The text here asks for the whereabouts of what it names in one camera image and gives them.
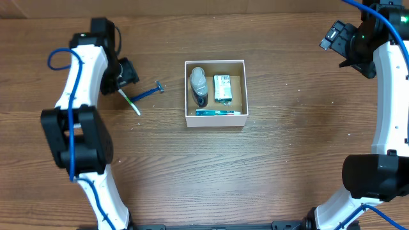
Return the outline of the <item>green white toothbrush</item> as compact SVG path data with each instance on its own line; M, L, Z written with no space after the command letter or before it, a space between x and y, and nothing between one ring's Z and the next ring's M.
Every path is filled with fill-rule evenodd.
M128 104L131 106L131 108L135 111L135 113L138 116L141 116L141 112L137 108L137 106L129 99L129 97L125 94L125 92L122 89L118 90L118 93L128 102Z

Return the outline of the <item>blue disposable razor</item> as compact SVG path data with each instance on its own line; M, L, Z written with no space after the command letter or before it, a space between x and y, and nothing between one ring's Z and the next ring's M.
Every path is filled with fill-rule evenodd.
M136 102L136 101L138 101L138 100L140 100L140 99L142 99L142 98L145 98L145 97L147 97L147 96L150 96L150 95L154 94L154 93L157 92L157 91L159 91L160 93L163 93L163 92L164 92L164 88L163 88L163 86L161 85L161 83L160 83L158 80L156 80L155 83L156 83L157 87L152 88L152 89L150 89L150 90L147 90L147 91L145 91L144 93L141 93L140 95L137 95L137 96L132 97L132 98L130 99L130 101L131 101L131 102Z

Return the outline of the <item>dark soap pump bottle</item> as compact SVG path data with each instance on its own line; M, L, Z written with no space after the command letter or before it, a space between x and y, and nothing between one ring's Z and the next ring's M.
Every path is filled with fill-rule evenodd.
M195 103L199 107L206 107L208 103L208 85L205 71L201 67L193 68L190 75L190 86Z

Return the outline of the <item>teal toothpaste tube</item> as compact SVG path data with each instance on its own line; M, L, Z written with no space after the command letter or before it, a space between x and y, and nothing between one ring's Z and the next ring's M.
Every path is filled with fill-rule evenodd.
M210 110L210 109L196 109L196 116L235 116L235 115L241 115L241 112Z

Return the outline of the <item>green soap bar package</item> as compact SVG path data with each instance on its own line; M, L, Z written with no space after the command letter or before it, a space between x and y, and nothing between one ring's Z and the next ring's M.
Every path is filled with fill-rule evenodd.
M214 75L213 76L214 85L214 99L215 102L231 105L233 100L233 94L231 89L231 78L229 75Z

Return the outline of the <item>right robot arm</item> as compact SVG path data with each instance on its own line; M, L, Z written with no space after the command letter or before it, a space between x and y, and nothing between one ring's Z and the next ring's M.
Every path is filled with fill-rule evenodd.
M401 1L348 4L360 10L360 26L336 21L320 47L344 57L340 67L378 81L371 152L346 157L340 189L296 229L359 229L357 219L367 210L402 229L376 206L408 195L408 9Z

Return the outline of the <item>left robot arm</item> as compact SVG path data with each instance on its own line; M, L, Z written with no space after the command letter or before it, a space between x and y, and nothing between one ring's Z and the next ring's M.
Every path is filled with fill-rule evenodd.
M68 78L53 109L44 109L40 122L56 165L86 194L97 229L133 229L130 211L112 175L114 147L98 112L98 97L123 94L123 87L139 77L131 61L119 58L120 31L105 17L91 19L87 33L75 33L67 48L49 54L51 70L56 54L68 53Z

